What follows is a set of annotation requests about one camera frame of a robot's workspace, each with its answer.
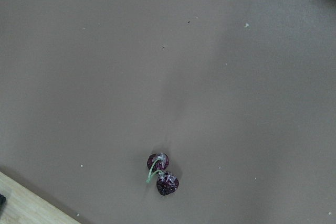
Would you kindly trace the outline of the dark red cherries pair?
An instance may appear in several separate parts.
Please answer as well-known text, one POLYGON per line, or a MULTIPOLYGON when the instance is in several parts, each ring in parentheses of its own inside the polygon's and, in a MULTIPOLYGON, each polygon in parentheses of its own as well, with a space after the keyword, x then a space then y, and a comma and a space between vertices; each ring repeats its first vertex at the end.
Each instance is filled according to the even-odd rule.
POLYGON ((146 183, 156 178, 156 188, 161 196, 167 196, 177 191, 180 182, 178 178, 166 170, 169 166, 169 157, 163 153, 151 154, 146 165, 149 169, 146 183))

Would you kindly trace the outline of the bamboo cutting board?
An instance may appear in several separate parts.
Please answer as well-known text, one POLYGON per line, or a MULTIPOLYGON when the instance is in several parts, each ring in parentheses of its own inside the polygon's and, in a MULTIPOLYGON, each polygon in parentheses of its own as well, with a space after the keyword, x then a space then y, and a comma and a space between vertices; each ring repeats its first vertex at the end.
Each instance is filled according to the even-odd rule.
POLYGON ((1 223, 78 223, 54 205, 1 173, 1 223))

